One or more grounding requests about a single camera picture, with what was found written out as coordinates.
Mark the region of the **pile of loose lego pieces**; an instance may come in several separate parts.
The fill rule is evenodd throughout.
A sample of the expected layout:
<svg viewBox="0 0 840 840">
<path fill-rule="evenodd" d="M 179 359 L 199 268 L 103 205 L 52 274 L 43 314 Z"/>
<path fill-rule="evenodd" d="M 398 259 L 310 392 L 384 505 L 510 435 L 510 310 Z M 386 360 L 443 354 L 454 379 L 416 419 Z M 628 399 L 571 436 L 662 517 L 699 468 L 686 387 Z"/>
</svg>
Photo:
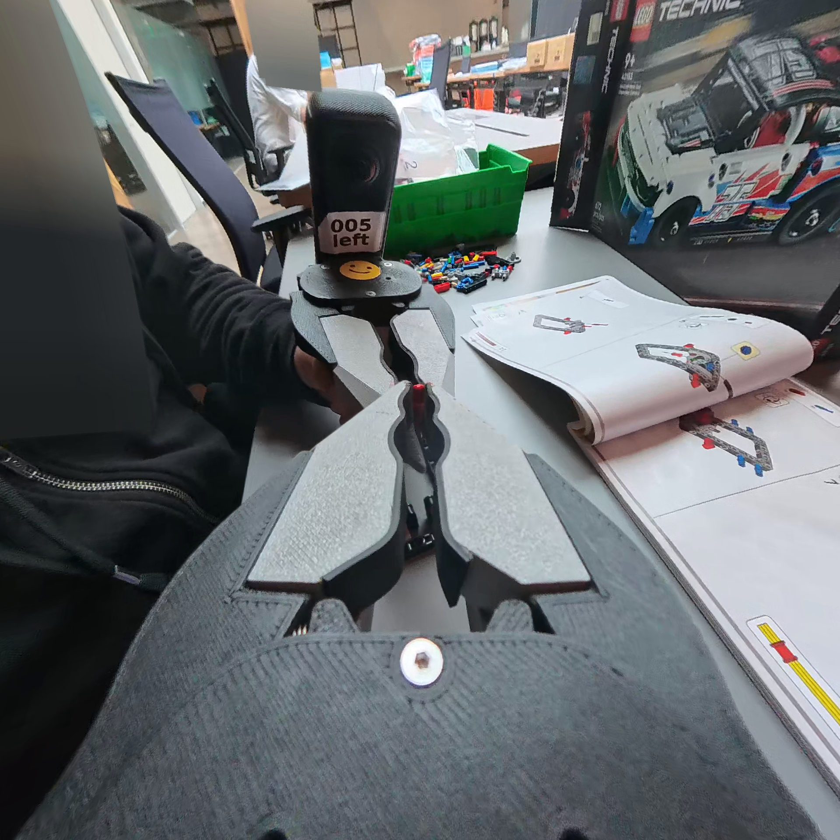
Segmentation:
<svg viewBox="0 0 840 840">
<path fill-rule="evenodd" d="M 412 252 L 401 262 L 413 268 L 421 281 L 437 294 L 447 291 L 468 294 L 489 282 L 507 281 L 521 258 L 515 252 L 500 255 L 497 249 L 455 249 L 436 257 Z"/>
</svg>

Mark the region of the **person's left hand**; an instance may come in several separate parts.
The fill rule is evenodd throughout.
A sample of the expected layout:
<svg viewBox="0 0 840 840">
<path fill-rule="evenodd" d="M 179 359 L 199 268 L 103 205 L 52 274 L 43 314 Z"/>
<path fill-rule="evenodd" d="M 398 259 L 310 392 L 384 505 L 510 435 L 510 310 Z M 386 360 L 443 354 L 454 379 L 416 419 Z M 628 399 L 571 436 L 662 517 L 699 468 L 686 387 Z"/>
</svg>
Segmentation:
<svg viewBox="0 0 840 840">
<path fill-rule="evenodd" d="M 295 348 L 292 361 L 300 382 L 336 415 L 340 424 L 345 424 L 361 411 L 358 400 L 328 364 L 300 347 Z"/>
</svg>

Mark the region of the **black metal rack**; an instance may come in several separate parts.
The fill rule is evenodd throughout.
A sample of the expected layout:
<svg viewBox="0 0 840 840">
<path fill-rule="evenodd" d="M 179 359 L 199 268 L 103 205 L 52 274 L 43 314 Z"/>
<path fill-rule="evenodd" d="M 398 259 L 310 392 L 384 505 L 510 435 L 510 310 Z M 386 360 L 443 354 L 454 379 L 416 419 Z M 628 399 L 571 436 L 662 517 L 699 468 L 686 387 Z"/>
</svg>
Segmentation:
<svg viewBox="0 0 840 840">
<path fill-rule="evenodd" d="M 362 65 L 361 48 L 352 1 L 311 3 L 321 52 L 331 60 L 341 60 L 342 67 Z"/>
</svg>

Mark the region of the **person's left forearm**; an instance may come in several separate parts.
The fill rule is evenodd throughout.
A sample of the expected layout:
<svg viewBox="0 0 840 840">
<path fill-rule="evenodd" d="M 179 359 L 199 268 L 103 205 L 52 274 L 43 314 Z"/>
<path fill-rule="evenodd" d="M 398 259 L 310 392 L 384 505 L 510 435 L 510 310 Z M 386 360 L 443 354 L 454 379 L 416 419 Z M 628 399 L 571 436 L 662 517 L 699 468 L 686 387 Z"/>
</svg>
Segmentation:
<svg viewBox="0 0 840 840">
<path fill-rule="evenodd" d="M 190 384 L 226 384 L 255 397 L 311 397 L 297 372 L 291 305 L 197 248 L 175 248 L 185 267 L 183 313 Z"/>
</svg>

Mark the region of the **black office chair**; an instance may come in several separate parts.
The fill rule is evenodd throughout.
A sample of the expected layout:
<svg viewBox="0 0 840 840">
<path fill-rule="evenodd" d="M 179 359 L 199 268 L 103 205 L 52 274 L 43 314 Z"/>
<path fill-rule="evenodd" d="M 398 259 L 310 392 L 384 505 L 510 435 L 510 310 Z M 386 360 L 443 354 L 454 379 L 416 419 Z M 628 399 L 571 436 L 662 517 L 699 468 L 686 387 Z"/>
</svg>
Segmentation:
<svg viewBox="0 0 840 840">
<path fill-rule="evenodd" d="M 437 46 L 433 53 L 432 72 L 427 89 L 437 95 L 440 104 L 446 110 L 448 73 L 451 59 L 452 40 L 448 39 Z"/>
<path fill-rule="evenodd" d="M 205 85 L 207 96 L 215 109 L 217 119 L 236 138 L 243 152 L 248 182 L 253 189 L 267 182 L 266 171 L 254 139 L 231 109 L 216 80 Z"/>
</svg>

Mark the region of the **white wood-edged desk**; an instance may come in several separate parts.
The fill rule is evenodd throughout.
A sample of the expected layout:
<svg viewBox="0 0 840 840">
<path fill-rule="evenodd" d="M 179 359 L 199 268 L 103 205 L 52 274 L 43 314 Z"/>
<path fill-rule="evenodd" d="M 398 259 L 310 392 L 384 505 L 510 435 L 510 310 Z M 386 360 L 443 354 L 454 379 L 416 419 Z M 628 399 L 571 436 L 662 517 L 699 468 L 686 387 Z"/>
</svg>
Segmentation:
<svg viewBox="0 0 840 840">
<path fill-rule="evenodd" d="M 478 152 L 483 152 L 492 144 L 520 154 L 529 159 L 532 165 L 555 168 L 564 124 L 563 115 L 535 118 L 468 108 L 450 110 L 446 114 L 451 119 L 473 123 Z"/>
</svg>

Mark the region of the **lego set box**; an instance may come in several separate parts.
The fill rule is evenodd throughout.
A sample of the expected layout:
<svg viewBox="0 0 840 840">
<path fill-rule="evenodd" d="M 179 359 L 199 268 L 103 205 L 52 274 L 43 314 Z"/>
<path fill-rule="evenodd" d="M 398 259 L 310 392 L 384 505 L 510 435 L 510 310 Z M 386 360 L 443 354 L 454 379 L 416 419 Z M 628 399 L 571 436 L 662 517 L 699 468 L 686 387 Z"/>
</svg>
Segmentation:
<svg viewBox="0 0 840 840">
<path fill-rule="evenodd" d="M 577 5 L 550 225 L 837 358 L 838 2 Z"/>
</svg>

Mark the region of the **black lego frame assembly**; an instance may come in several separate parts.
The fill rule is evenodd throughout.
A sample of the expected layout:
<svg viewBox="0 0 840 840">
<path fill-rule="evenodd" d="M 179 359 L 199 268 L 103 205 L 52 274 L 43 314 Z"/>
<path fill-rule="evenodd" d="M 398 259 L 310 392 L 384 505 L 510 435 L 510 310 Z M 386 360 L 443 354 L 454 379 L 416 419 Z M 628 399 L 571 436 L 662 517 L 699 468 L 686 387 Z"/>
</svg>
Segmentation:
<svg viewBox="0 0 840 840">
<path fill-rule="evenodd" d="M 423 526 L 419 522 L 413 504 L 410 501 L 406 503 L 405 562 L 413 561 L 422 553 L 434 549 L 435 514 L 437 510 L 436 496 L 434 494 L 434 463 L 429 459 L 430 450 L 427 446 L 425 432 L 427 403 L 424 413 L 414 413 L 412 387 L 413 385 L 411 386 L 410 394 L 406 396 L 406 414 L 398 435 L 397 446 L 406 465 L 412 467 L 416 473 L 424 475 L 426 477 L 426 484 L 431 489 L 423 497 L 425 509 L 425 524 Z"/>
</svg>

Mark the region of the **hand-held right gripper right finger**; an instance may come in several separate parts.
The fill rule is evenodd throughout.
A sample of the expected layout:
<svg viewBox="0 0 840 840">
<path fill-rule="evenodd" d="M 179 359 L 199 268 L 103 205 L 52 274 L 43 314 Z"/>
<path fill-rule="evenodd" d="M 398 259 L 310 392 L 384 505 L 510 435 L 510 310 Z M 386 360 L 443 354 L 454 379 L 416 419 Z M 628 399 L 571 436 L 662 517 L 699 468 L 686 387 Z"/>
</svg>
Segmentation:
<svg viewBox="0 0 840 840">
<path fill-rule="evenodd" d="M 528 456 L 442 387 L 427 388 L 427 464 L 434 484 L 437 575 L 469 628 L 499 604 L 594 590 Z"/>
</svg>

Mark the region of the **lego instruction booklet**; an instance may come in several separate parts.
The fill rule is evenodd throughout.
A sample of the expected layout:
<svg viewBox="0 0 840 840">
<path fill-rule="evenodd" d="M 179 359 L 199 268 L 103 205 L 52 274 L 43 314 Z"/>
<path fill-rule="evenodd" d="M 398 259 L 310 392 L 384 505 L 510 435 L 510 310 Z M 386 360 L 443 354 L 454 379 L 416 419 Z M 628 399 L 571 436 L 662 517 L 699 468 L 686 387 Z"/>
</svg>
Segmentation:
<svg viewBox="0 0 840 840">
<path fill-rule="evenodd" d="M 612 493 L 837 791 L 838 405 L 800 333 L 610 276 L 473 307 L 464 339 L 558 386 Z"/>
</svg>

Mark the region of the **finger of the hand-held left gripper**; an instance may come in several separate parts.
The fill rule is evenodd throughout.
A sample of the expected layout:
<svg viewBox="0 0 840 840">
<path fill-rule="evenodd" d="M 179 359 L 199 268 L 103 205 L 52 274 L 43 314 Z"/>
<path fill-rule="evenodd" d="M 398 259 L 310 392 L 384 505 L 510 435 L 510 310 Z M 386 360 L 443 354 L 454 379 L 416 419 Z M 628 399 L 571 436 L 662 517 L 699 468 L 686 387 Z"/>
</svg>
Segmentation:
<svg viewBox="0 0 840 840">
<path fill-rule="evenodd" d="M 431 309 L 409 308 L 396 314 L 392 334 L 411 361 L 415 384 L 455 393 L 455 350 Z"/>
<path fill-rule="evenodd" d="M 396 383 L 384 359 L 384 345 L 365 320 L 334 314 L 320 324 L 335 358 L 335 374 L 360 408 L 374 403 Z"/>
</svg>

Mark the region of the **clear plastic bag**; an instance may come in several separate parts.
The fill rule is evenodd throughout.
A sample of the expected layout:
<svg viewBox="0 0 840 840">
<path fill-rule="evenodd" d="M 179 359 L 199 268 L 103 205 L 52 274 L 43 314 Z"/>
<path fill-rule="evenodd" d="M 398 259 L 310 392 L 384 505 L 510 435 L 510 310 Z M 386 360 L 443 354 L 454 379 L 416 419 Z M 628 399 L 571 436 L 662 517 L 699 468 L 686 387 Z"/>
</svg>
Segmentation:
<svg viewBox="0 0 840 840">
<path fill-rule="evenodd" d="M 476 125 L 461 111 L 445 111 L 435 91 L 396 98 L 402 140 L 395 183 L 422 182 L 480 168 Z"/>
</svg>

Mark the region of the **dark blue office chair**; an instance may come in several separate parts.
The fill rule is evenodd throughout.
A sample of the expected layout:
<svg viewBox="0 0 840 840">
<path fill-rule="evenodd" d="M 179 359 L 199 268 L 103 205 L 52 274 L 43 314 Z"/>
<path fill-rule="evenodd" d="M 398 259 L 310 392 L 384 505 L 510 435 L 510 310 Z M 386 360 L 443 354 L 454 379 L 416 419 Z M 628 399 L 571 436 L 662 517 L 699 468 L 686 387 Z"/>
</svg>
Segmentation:
<svg viewBox="0 0 840 840">
<path fill-rule="evenodd" d="M 289 239 L 309 220 L 310 210 L 291 206 L 258 218 L 245 187 L 164 80 L 148 84 L 111 72 L 105 77 L 134 120 L 209 205 L 233 247 L 241 276 L 259 280 L 263 288 L 278 294 Z"/>
</svg>

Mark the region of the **green plastic bin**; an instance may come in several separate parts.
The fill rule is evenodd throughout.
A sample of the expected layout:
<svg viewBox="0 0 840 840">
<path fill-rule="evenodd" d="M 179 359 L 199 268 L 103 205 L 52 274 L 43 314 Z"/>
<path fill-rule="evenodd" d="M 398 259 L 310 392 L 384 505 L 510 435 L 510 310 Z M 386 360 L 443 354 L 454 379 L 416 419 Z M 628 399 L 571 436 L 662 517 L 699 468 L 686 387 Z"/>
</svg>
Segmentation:
<svg viewBox="0 0 840 840">
<path fill-rule="evenodd" d="M 515 235 L 529 167 L 526 157 L 491 143 L 479 152 L 476 171 L 395 185 L 385 256 L 431 255 Z"/>
</svg>

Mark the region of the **black backpack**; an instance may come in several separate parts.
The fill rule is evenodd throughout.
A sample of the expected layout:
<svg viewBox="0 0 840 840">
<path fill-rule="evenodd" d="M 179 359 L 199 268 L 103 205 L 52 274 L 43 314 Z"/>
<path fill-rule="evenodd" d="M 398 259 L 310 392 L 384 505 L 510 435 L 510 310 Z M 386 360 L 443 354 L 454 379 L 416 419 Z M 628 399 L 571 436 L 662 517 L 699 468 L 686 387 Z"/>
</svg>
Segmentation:
<svg viewBox="0 0 840 840">
<path fill-rule="evenodd" d="M 2 443 L 1 830 L 12 838 L 85 738 L 158 591 L 238 505 L 237 434 L 265 397 L 190 384 L 186 271 L 121 208 L 154 415 L 145 433 Z"/>
</svg>

